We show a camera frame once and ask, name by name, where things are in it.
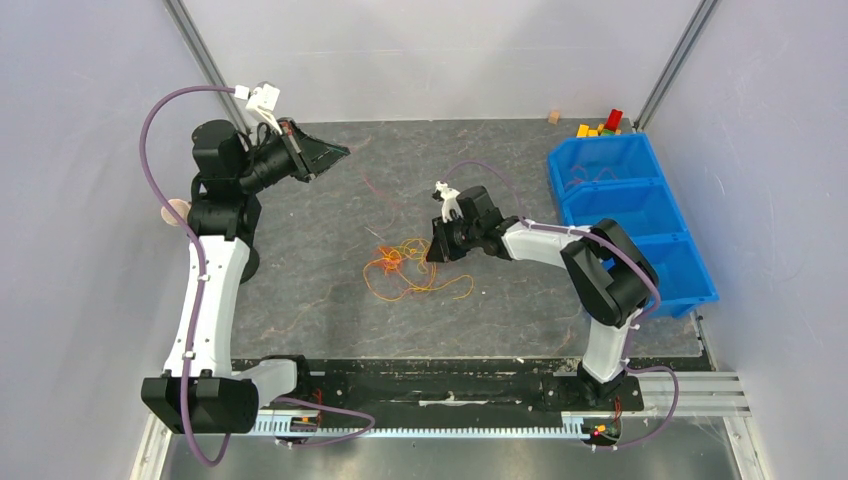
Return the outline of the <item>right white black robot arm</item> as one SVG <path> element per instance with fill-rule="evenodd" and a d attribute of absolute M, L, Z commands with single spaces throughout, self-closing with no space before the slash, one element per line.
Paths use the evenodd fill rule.
<path fill-rule="evenodd" d="M 660 304 L 658 275 L 623 228 L 609 218 L 575 227 L 505 217 L 483 186 L 458 191 L 438 182 L 433 197 L 441 213 L 432 221 L 427 262 L 453 262 L 479 248 L 568 273 L 590 318 L 589 343 L 577 368 L 578 396 L 591 408 L 612 401 L 626 376 L 629 333 Z"/>

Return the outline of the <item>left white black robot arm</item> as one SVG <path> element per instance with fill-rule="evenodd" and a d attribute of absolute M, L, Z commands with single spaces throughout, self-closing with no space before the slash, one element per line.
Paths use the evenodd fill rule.
<path fill-rule="evenodd" d="M 275 399 L 296 409 L 314 393 L 301 355 L 270 355 L 242 372 L 232 368 L 238 289 L 260 264 L 253 245 L 258 194 L 285 178 L 310 182 L 350 150 L 305 133 L 290 118 L 268 128 L 254 146 L 227 120 L 198 126 L 192 141 L 198 173 L 187 214 L 187 296 L 163 371 L 143 380 L 141 400 L 176 434 L 244 434 Z"/>

